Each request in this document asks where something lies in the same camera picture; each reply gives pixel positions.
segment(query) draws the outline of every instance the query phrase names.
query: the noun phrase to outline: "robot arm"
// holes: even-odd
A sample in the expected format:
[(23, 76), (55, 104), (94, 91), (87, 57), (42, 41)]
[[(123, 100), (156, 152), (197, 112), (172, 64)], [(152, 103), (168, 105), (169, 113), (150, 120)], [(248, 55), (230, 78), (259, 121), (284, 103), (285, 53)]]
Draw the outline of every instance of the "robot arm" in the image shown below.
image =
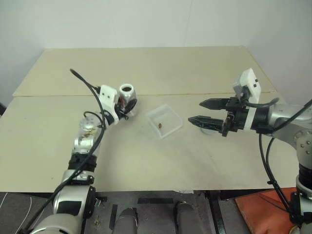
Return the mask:
[(252, 129), (294, 147), (299, 161), (299, 175), (296, 178), (297, 193), (292, 194), (290, 202), (290, 219), (298, 225), (311, 223), (312, 100), (304, 107), (276, 104), (278, 99), (258, 104), (261, 88), (252, 69), (243, 72), (234, 83), (234, 90), (235, 97), (212, 98), (199, 104), (211, 110), (225, 109), (228, 111), (225, 121), (205, 116), (191, 117), (189, 121), (200, 128), (218, 131), (224, 137), (229, 131)]
[[(106, 123), (106, 126), (118, 124), (122, 118), (128, 119), (128, 116), (135, 115), (137, 98), (132, 85), (124, 84), (118, 91), (107, 85), (93, 88), (99, 94), (105, 119), (102, 119), (101, 114), (88, 111), (84, 113), (84, 118), (80, 121), (78, 135), (74, 140), (68, 169), (63, 174), (62, 182), (68, 180), (89, 156), (89, 152), (98, 141), (100, 132), (104, 128), (103, 122)], [(92, 184), (95, 178), (94, 170), (97, 166), (98, 151), (99, 145), (88, 158), (81, 172), (55, 196), (53, 214), (39, 223), (31, 231), (31, 234), (83, 233), (85, 220), (93, 214), (96, 201), (96, 189)]]

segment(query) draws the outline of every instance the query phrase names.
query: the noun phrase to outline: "beige tabletop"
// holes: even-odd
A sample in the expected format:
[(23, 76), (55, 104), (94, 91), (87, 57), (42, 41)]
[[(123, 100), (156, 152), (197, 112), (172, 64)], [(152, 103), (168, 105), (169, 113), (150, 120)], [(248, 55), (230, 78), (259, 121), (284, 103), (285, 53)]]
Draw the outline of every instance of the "beige tabletop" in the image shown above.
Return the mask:
[[(97, 191), (271, 188), (255, 132), (207, 136), (187, 121), (196, 115), (224, 119), (225, 111), (211, 111), (198, 103), (228, 96), (138, 96), (138, 115), (110, 126), (104, 135)], [(261, 102), (273, 97), (279, 94), (262, 94)], [(160, 139), (145, 114), (164, 103), (181, 116), (183, 127)], [(0, 118), (0, 191), (52, 192), (67, 169), (85, 110), (98, 110), (93, 97), (14, 98)], [(270, 165), (281, 187), (295, 186), (297, 164), (295, 150), (276, 140)]]
[(90, 95), (70, 68), (93, 85), (133, 84), (139, 95), (233, 93), (233, 81), (253, 68), (262, 92), (275, 91), (243, 46), (95, 48), (44, 51), (14, 96)]

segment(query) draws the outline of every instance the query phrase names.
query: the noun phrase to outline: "black metal frame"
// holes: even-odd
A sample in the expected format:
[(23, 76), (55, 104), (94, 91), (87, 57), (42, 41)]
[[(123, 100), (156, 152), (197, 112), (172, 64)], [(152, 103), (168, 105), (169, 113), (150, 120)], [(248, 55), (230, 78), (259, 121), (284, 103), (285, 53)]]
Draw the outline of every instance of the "black metal frame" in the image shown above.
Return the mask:
[[(205, 197), (209, 200), (210, 210), (214, 220), (214, 228), (216, 234), (226, 234), (222, 213), (219, 205), (220, 200), (233, 199), (240, 196), (246, 196), (256, 193), (262, 193), (271, 189), (243, 189), (243, 190), (206, 190), (203, 191)], [(48, 198), (52, 193), (22, 193), (30, 196)], [(103, 201), (107, 200), (107, 197), (98, 197)]]

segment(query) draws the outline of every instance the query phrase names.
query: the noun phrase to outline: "white wall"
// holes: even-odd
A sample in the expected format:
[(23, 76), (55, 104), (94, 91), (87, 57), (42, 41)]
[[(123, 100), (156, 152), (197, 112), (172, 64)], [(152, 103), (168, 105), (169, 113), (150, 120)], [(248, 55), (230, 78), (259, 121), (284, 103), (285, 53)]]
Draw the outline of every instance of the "white wall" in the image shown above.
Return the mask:
[(5, 105), (44, 48), (245, 45), (288, 102), (312, 96), (311, 0), (1, 0), (0, 30)]

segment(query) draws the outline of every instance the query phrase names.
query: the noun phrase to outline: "wooden table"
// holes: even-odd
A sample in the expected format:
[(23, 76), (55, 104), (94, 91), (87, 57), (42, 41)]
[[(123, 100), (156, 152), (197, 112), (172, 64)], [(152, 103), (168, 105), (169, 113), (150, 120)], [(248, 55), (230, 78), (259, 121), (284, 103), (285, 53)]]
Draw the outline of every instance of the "wooden table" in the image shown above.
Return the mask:
[[(220, 53), (231, 51), (235, 64), (239, 64), (239, 59), (234, 51), (237, 54), (240, 54), (239, 51), (243, 51), (242, 54), (246, 52), (243, 47), (201, 49), (205, 53), (210, 50)], [(228, 137), (222, 137), (218, 133), (207, 136), (187, 121), (188, 117), (196, 115), (224, 119), (225, 111), (211, 111), (198, 104), (208, 98), (233, 96), (233, 91), (230, 90), (231, 83), (241, 72), (237, 71), (238, 74), (235, 74), (233, 71), (235, 67), (225, 62), (223, 65), (227, 64), (227, 66), (219, 65), (218, 69), (214, 67), (213, 72), (209, 73), (210, 70), (205, 70), (204, 63), (199, 59), (196, 63), (195, 58), (193, 60), (180, 58), (180, 61), (192, 61), (191, 64), (194, 66), (201, 64), (200, 72), (197, 73), (202, 74), (201, 80), (194, 76), (193, 81), (189, 81), (191, 71), (196, 70), (193, 70), (193, 66), (190, 66), (188, 73), (188, 65), (179, 63), (179, 69), (184, 69), (182, 73), (175, 67), (178, 64), (176, 60), (170, 66), (168, 63), (171, 59), (164, 62), (159, 55), (166, 54), (163, 58), (166, 60), (168, 57), (178, 58), (178, 55), (191, 54), (192, 51), (194, 54), (201, 55), (198, 58), (209, 57), (201, 52), (200, 48), (124, 49), (124, 51), (123, 49), (116, 49), (116, 51), (114, 49), (64, 49), (44, 52), (15, 92), (16, 97), (0, 118), (0, 171), (5, 175), (0, 180), (0, 191), (51, 192), (60, 183), (71, 156), (73, 141), (83, 111), (98, 110), (94, 97), (90, 96), (86, 87), (70, 74), (61, 77), (71, 64), (72, 67), (76, 64), (77, 70), (81, 71), (92, 84), (110, 84), (117, 88), (122, 83), (129, 82), (137, 88), (138, 115), (128, 121), (123, 120), (116, 126), (110, 126), (104, 135), (97, 160), (95, 180), (97, 191), (270, 188), (271, 186), (266, 183), (268, 179), (262, 166), (258, 137), (255, 132), (230, 132)], [(84, 54), (96, 55), (94, 58), (101, 57), (107, 61), (104, 64), (109, 62), (109, 58), (103, 54), (109, 57), (112, 57), (112, 54), (123, 54), (127, 59), (136, 58), (138, 61), (139, 55), (143, 52), (147, 54), (146, 57), (154, 59), (149, 73), (154, 74), (152, 77), (140, 72), (135, 77), (135, 69), (127, 73), (129, 80), (124, 76), (119, 77), (117, 74), (126, 74), (124, 71), (126, 63), (123, 63), (123, 60), (120, 62), (123, 65), (120, 65), (119, 69), (115, 68), (116, 74), (110, 66), (90, 68), (81, 62)], [(224, 60), (230, 61), (227, 57), (229, 54), (230, 52), (225, 53)], [(250, 64), (255, 66), (258, 78), (261, 78), (260, 84), (263, 85), (261, 102), (269, 101), (274, 97), (280, 97), (283, 101), (252, 57), (248, 53), (246, 55), (249, 59), (243, 58), (239, 67), (244, 70)], [(217, 52), (211, 53), (210, 56), (222, 60), (222, 54)], [(89, 63), (100, 64), (97, 60)], [(146, 68), (147, 64), (145, 62), (146, 66), (142, 70), (146, 73), (149, 71)], [(115, 79), (102, 81), (99, 79), (101, 77), (99, 71), (104, 67), (104, 70), (108, 70), (109, 77)], [(167, 74), (175, 75), (166, 80), (160, 75), (165, 74), (164, 70)], [(223, 70), (228, 70), (228, 78)], [(212, 73), (222, 74), (223, 76), (220, 77), (223, 78), (209, 78)], [(169, 104), (181, 116), (183, 127), (168, 137), (160, 139), (148, 124), (145, 114), (164, 103)], [(268, 141), (269, 138), (265, 137), (264, 144), (266, 145)], [(295, 185), (294, 178), (298, 173), (297, 168), (294, 167), (296, 164), (295, 150), (277, 140), (271, 149), (270, 165), (281, 187)]]

